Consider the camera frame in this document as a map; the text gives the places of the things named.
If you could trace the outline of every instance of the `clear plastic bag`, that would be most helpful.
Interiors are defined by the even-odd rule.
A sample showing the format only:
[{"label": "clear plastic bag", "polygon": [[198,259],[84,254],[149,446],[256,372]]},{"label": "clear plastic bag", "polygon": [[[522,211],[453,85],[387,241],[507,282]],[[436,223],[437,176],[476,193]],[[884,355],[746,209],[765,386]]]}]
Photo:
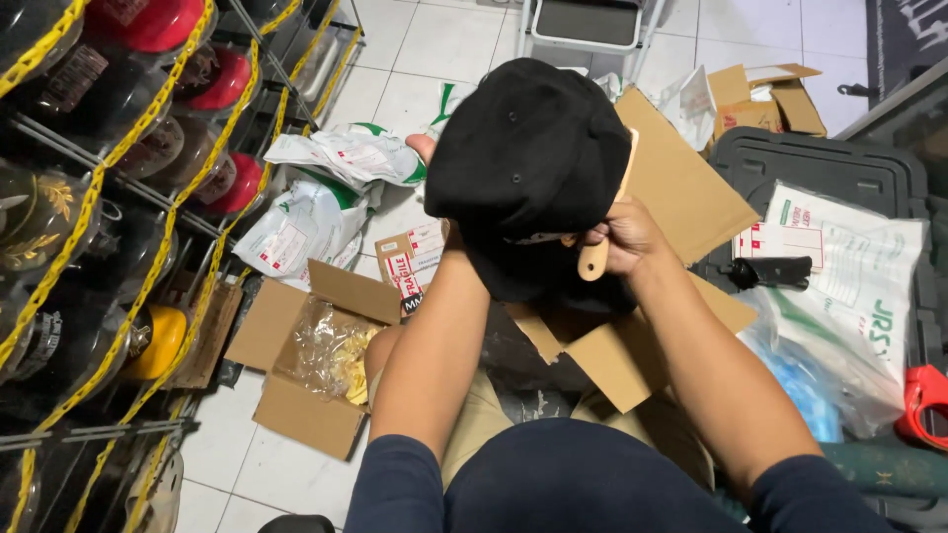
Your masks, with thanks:
[{"label": "clear plastic bag", "polygon": [[356,405],[368,399],[363,358],[382,326],[310,296],[293,332],[294,350],[284,350],[274,369],[306,389]]},{"label": "clear plastic bag", "polygon": [[754,352],[776,377],[784,392],[793,400],[803,415],[810,433],[818,442],[843,442],[839,412],[834,406],[830,381],[811,361],[806,350],[777,334],[776,319],[764,287],[745,290],[734,295],[757,311],[757,319],[738,333],[740,339]]}]

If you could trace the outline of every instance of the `red cap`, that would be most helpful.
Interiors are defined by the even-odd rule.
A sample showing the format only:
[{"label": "red cap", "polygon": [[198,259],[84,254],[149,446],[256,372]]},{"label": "red cap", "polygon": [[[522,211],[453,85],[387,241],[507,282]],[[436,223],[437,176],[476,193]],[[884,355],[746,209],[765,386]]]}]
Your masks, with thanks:
[{"label": "red cap", "polygon": [[240,99],[250,81],[251,67],[247,57],[222,46],[215,46],[214,53],[217,54],[221,76],[210,89],[182,102],[191,109],[210,111],[230,107]]},{"label": "red cap", "polygon": [[257,193],[257,186],[264,177],[264,168],[253,156],[231,152],[230,158],[237,169],[237,176],[233,185],[219,199],[207,205],[207,210],[214,214],[231,214],[246,207]]},{"label": "red cap", "polygon": [[158,53],[188,40],[204,13],[203,0],[92,0],[86,24],[132,50]]}]

